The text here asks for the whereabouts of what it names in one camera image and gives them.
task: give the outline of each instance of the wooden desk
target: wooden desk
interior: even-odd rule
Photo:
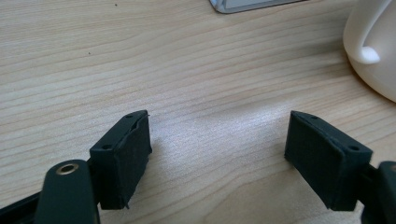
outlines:
[[[3,1],[0,206],[147,109],[153,154],[130,210],[102,223],[360,223],[283,158],[291,110],[396,161],[396,104],[353,72],[342,34],[355,1],[233,15],[207,0]]]

